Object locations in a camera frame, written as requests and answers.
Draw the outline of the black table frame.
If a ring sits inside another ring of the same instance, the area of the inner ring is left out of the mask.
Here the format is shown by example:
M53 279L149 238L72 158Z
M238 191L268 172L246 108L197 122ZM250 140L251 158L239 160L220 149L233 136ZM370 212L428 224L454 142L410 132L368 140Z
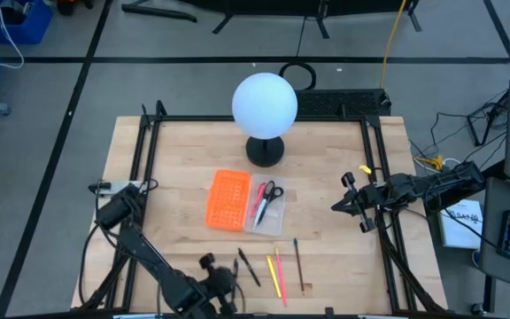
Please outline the black table frame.
M391 173L411 174L414 164L405 123L383 116L378 128L362 128L357 121L297 121L284 135L281 162L268 175L286 180L282 233L264 236L218 230L205 225L205 211L213 177L219 169L256 174L247 160L246 135L225 116L169 116L160 122L149 169L154 188L144 213L145 236L174 268L205 277L200 258L212 253L217 264L232 267L238 260L236 305L255 314L386 315L391 311L390 288L376 232L362 233L359 219L331 207L344 195L341 177L352 172L357 185L367 183L359 166L368 160L386 163ZM298 241L305 295L300 290L293 245ZM259 278L258 287L241 248ZM288 306L278 298L267 266L267 255L279 272L278 248Z

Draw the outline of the yellow highlighter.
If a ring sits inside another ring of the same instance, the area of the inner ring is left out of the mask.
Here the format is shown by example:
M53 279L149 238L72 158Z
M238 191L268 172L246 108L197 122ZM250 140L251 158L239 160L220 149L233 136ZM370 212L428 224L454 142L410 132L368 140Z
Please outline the yellow highlighter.
M280 285L278 282L278 277L276 275L276 271L274 268L273 258L270 255L267 255L266 257L267 257L267 266L269 268L269 271L270 271L270 274L271 274L271 277L272 277L272 280L274 283L274 288L275 288L276 294L277 294L278 298L282 298L282 291L281 291L281 288L280 288Z

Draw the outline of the black scissors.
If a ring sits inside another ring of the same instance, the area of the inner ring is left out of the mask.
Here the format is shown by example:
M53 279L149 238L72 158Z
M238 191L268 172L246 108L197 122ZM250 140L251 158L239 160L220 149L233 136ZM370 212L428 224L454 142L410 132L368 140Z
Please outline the black scissors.
M281 197L283 193L284 193L283 188L276 186L273 180L266 183L261 200L259 202L258 210L255 216L255 221L252 226L254 229L256 229L261 224L269 204L275 199Z

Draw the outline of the black perforated panel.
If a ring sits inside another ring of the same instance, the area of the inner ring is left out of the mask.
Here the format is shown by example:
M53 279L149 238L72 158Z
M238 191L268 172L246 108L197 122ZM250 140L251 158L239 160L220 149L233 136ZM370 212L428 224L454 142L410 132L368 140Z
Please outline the black perforated panel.
M307 89L296 92L303 116L389 116L391 101L383 89Z

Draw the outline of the black floor bar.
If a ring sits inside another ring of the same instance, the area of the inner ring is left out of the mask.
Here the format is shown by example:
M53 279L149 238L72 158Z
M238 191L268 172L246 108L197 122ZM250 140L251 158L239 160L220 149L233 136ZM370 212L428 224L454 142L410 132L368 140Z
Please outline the black floor bar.
M147 16L161 17L161 18L169 18L169 19L180 19L187 20L193 23L197 23L197 18L191 14L186 12L178 12L173 10L152 8L152 7L144 7L140 4L123 4L121 6L121 10L126 13L134 13L141 14Z

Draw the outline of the white globe lamp black base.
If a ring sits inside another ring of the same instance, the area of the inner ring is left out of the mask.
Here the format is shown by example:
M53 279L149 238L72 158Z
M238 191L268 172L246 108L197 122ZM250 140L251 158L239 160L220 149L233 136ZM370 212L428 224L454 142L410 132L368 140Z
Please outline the white globe lamp black base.
M277 74L258 73L244 79L232 98L236 125L248 136L245 151L258 167L278 164L284 154L282 135L298 115L298 99L291 85Z

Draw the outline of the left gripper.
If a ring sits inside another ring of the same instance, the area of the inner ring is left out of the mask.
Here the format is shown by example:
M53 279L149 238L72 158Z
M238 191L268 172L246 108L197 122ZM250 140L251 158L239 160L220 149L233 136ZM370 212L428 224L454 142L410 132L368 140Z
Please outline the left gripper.
M200 281L207 299L217 298L222 315L234 315L237 312L235 297L238 290L237 274L226 267L215 267L214 255L205 254L200 260L201 269L207 271L207 278Z

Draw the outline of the black backdrop stand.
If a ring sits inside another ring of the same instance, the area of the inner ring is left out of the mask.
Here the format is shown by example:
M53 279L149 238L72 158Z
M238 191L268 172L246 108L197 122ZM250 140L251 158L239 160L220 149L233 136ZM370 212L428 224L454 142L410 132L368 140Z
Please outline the black backdrop stand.
M314 17L322 37L329 39L323 20L328 17L377 12L398 12L401 4L416 32L421 26L414 11L420 0L181 0L199 8L220 12L225 19L215 29L218 33L235 15Z

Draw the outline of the brown pencil blue cap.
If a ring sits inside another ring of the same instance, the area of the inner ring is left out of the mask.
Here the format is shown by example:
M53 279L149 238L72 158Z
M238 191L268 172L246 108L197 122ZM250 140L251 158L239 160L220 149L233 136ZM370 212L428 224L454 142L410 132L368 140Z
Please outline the brown pencil blue cap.
M304 278L303 278L303 272L302 272L302 266L300 261L300 254L298 249L298 240L296 238L293 238L293 245L295 249L295 256L297 261L297 272L298 272L298 278L300 283L300 290L302 295L305 295L305 284L304 284Z

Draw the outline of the white booklet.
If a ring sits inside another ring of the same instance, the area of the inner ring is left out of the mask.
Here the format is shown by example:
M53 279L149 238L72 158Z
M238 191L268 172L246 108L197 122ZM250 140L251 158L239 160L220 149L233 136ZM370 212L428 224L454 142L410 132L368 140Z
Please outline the white booklet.
M483 213L480 203L472 199L462 199L439 213L443 246L451 248L478 250L482 234Z

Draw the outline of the pink pencil green eraser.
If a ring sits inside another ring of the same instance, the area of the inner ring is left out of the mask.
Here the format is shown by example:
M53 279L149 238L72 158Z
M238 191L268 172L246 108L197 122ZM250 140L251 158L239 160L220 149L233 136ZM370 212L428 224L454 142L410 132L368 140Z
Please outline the pink pencil green eraser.
M275 251L275 258L276 258L276 263L277 263L277 269L279 272L280 287L281 287L281 292L282 292L282 302L283 302L283 305L285 307L287 307L288 306L288 297L287 297L287 290L286 290L284 274L283 274L283 269L282 269L282 259L281 259L281 255L280 255L278 248L275 248L274 251Z

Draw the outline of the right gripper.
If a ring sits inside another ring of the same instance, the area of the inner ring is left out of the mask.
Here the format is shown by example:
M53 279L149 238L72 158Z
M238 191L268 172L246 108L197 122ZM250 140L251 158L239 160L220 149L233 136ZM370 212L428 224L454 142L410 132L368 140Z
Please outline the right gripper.
M341 181L347 192L331 209L335 212L358 216L362 233L367 233L380 226L384 227L385 221L381 210L382 197L375 184L367 184L358 190L351 172L345 173Z

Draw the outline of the clear box with orange lid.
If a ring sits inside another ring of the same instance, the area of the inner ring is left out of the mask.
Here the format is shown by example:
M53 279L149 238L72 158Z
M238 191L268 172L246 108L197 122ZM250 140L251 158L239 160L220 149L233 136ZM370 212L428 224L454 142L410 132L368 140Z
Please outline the clear box with orange lid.
M254 229L251 209L262 183L273 180L284 193L267 207L261 224ZM245 231L266 236L278 236L286 207L286 180L278 175L249 174L229 169L218 170L208 194L205 225L218 230Z

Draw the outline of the yellow power plug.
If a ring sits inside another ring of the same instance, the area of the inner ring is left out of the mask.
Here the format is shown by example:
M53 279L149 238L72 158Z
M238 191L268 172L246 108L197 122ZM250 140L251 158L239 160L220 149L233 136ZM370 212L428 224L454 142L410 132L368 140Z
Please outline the yellow power plug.
M438 155L435 158L414 156L413 161L431 171L440 172L444 169L444 158L442 155Z

